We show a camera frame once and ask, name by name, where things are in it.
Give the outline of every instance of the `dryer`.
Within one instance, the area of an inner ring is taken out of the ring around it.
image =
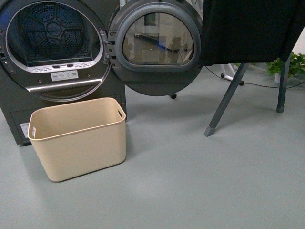
[[[17,144],[32,112],[113,97],[126,112],[125,87],[107,61],[116,0],[0,0],[0,107]]]
[[[202,19],[188,2],[118,6],[116,0],[0,1],[0,105],[18,144],[28,142],[30,115],[43,106],[112,96],[126,111],[124,85],[170,95],[199,74]]]

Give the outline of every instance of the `wall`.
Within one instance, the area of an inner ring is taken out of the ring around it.
[[[305,54],[305,28],[303,29],[303,32],[301,33],[301,36],[299,37],[297,43],[295,44],[294,49],[292,50],[295,54],[301,53]]]

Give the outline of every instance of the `green plant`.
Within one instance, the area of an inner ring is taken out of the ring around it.
[[[275,73],[280,74],[282,69],[282,63],[283,62],[280,58],[273,62],[267,63],[267,72],[270,75],[274,75]],[[298,74],[305,74],[305,54],[294,54],[292,52],[288,77],[293,77]]]

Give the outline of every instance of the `power cord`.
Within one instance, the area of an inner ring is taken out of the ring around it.
[[[212,74],[214,74],[215,76],[217,76],[219,79],[230,81],[230,80],[228,80],[228,79],[225,79],[225,78],[222,78],[222,77],[216,75],[216,74],[215,74],[214,72],[212,72],[207,66],[205,66],[205,67],[206,67],[206,69],[209,70]],[[297,87],[297,86],[299,86],[299,85],[301,85],[301,84],[303,84],[303,83],[305,83],[305,81],[303,81],[303,82],[301,82],[301,83],[298,83],[298,84],[296,84],[296,85],[293,85],[293,86],[291,86],[291,87],[287,87],[286,89],[293,88],[293,87]],[[250,84],[250,85],[255,85],[255,86],[260,86],[260,87],[277,88],[277,89],[279,89],[279,87],[265,86],[265,85],[260,85],[260,84],[256,84],[256,83],[246,83],[246,82],[245,82],[244,84]]]

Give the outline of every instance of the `potted plant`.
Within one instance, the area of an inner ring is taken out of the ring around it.
[[[282,60],[278,58],[273,62],[267,63],[267,72],[270,75],[275,75],[274,81],[280,83],[280,75],[282,70]],[[291,53],[288,78],[298,74],[305,74],[305,54]]]

